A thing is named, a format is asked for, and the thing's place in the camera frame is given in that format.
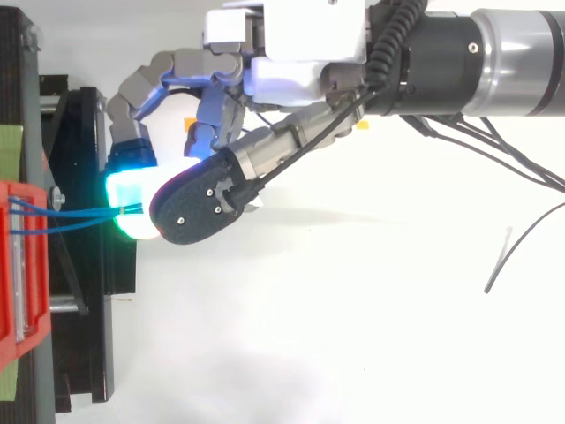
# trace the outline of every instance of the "black metal frame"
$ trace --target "black metal frame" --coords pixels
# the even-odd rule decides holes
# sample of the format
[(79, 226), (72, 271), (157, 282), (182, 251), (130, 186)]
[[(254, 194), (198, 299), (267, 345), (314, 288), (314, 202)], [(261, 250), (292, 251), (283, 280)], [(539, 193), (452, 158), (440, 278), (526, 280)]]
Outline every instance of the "black metal frame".
[[(61, 77), (41, 77), (56, 87)], [(43, 114), (44, 151), (68, 209), (107, 206), (102, 95), (92, 87), (52, 93), (60, 101)], [(51, 220), (50, 226), (60, 223)], [(107, 223), (49, 238), (52, 295), (72, 294), (79, 313), (52, 314), (56, 411), (71, 410), (70, 395), (92, 393), (94, 403), (114, 392), (111, 294), (135, 292), (136, 245)]]

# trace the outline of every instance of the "screw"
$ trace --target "screw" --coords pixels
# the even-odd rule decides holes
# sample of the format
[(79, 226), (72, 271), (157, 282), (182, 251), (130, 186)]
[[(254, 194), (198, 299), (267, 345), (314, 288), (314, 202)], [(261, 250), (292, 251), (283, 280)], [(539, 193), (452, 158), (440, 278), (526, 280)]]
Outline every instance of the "screw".
[(100, 113), (106, 113), (106, 106), (108, 105), (108, 99), (106, 97), (101, 97), (98, 99), (98, 111)]
[(478, 53), (478, 44), (476, 42), (469, 44), (469, 52), (473, 55), (476, 55)]
[(44, 40), (43, 31), (35, 25), (28, 26), (22, 34), (22, 43), (24, 47), (33, 53), (43, 49)]
[(61, 193), (61, 189), (59, 187), (53, 187), (51, 189), (51, 207), (56, 212), (61, 210), (61, 207), (67, 202), (66, 197), (64, 194)]

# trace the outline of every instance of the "blue wire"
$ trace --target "blue wire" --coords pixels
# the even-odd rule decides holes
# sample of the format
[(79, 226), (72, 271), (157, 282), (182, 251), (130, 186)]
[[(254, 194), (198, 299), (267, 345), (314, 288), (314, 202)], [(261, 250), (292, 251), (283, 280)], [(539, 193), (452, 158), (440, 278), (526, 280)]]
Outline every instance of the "blue wire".
[(15, 236), (42, 236), (44, 234), (58, 234), (59, 232), (67, 232), (67, 231), (76, 231), (82, 230), (84, 228), (93, 227), (100, 223), (106, 223), (108, 221), (112, 221), (113, 217), (102, 217), (91, 219), (90, 221), (86, 221), (84, 223), (76, 223), (74, 225), (66, 225), (65, 227), (58, 227), (58, 228), (49, 228), (48, 230), (38, 230), (38, 231), (10, 231), (10, 234)]
[[(14, 215), (23, 215), (23, 216), (50, 216), (55, 218), (92, 218), (97, 216), (119, 216), (122, 215), (122, 208), (95, 208), (95, 209), (86, 209), (86, 210), (77, 210), (77, 211), (69, 211), (69, 212), (56, 212), (55, 210), (48, 210), (44, 208), (38, 208), (35, 205), (27, 203), (25, 201), (21, 201), (19, 199), (10, 197), (8, 199), (11, 203), (15, 205), (19, 205), (23, 208), (32, 209), (35, 213), (30, 213), (27, 211), (17, 211), (11, 210), (10, 213)], [(138, 212), (141, 209), (141, 204), (137, 205), (130, 205), (124, 207), (124, 211), (127, 212)]]
[(117, 216), (126, 216), (126, 215), (137, 215), (143, 214), (143, 209), (139, 210), (131, 210), (125, 211), (124, 214), (120, 214), (119, 212), (109, 211), (106, 213), (98, 213), (98, 214), (89, 214), (87, 212), (56, 212), (52, 210), (48, 210), (45, 212), (30, 212), (26, 210), (16, 210), (10, 209), (9, 210), (11, 215), (20, 215), (20, 216), (46, 216), (47, 218), (97, 218), (97, 217), (110, 217), (115, 218)]

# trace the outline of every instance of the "red clamp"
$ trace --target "red clamp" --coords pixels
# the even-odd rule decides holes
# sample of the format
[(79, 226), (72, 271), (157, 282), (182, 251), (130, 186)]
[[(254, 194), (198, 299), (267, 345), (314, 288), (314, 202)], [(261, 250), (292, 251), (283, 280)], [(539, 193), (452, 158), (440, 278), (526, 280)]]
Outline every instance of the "red clamp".
[(0, 181), (0, 371), (51, 331), (47, 235), (10, 234), (10, 230), (46, 230), (47, 217), (10, 214), (11, 208), (17, 208), (10, 197), (47, 207), (42, 189)]

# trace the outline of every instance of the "blue light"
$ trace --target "blue light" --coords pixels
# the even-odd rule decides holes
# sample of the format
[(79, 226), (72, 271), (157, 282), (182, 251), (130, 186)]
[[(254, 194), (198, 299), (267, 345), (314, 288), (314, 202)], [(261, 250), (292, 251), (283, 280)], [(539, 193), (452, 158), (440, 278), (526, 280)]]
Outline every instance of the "blue light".
[(106, 195), (112, 208), (141, 203), (143, 214), (119, 216), (116, 224), (127, 236), (137, 240), (153, 239), (159, 231), (151, 222), (149, 207), (155, 194), (176, 175), (188, 170), (200, 159), (184, 157), (175, 163), (123, 170), (106, 177)]

